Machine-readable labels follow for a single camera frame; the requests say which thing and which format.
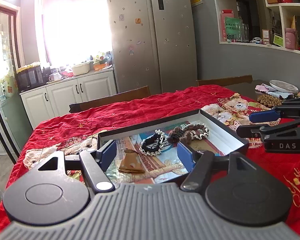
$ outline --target wooden chair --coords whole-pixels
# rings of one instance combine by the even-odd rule
[[[90,108],[98,107],[98,106],[105,106],[105,105],[109,105],[111,103],[116,103],[116,102],[131,101],[133,99],[142,99],[142,98],[146,98],[149,96],[151,96],[150,90],[149,90],[148,86],[145,86],[145,87],[122,92],[122,93],[104,97],[104,98],[98,98],[98,99],[91,100],[91,101],[71,104],[71,105],[69,105],[69,107],[70,107],[69,113],[79,113],[79,112],[88,110]]]
[[[251,83],[252,75],[240,76],[240,77],[229,77],[209,80],[197,80],[198,86],[202,85],[219,85],[221,87],[239,84],[239,83]]]

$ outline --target pink bottle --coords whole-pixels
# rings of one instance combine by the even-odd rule
[[[296,49],[296,30],[291,28],[284,29],[285,34],[285,42],[287,49]]]

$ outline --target tile floor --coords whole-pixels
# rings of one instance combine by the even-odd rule
[[[13,163],[8,155],[0,155],[0,191],[4,192]]]

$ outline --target dining table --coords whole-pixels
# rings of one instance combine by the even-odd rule
[[[62,150],[65,154],[71,154],[78,149],[74,149],[74,146],[80,145],[87,138],[96,141],[94,135],[104,130],[127,127],[201,109],[209,105],[218,104],[222,108],[225,102],[231,101],[235,92],[240,94],[240,102],[246,102],[247,106],[257,106],[253,103],[258,96],[254,87],[255,84],[263,82],[257,80],[252,83],[241,83],[227,87],[218,85],[189,87],[174,93],[163,93],[129,102],[112,103],[41,122],[25,144],[11,171],[6,187],[9,187],[37,162],[54,151]],[[290,189],[293,203],[285,222],[296,233],[300,234],[300,154],[267,153],[262,144],[250,143],[246,156]],[[9,223],[10,220],[1,202],[0,232]]]

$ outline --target red tablecloth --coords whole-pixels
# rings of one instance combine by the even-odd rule
[[[12,169],[7,187],[27,172],[23,164],[26,150],[42,149],[77,135],[91,135],[103,129],[116,129],[199,109],[217,103],[218,98],[232,95],[232,91],[217,85],[190,87],[175,93],[114,103],[42,122],[24,146]],[[270,154],[259,147],[249,149],[247,156],[289,187],[293,194],[293,204],[286,223],[300,234],[300,154]],[[0,231],[9,223],[0,203]]]

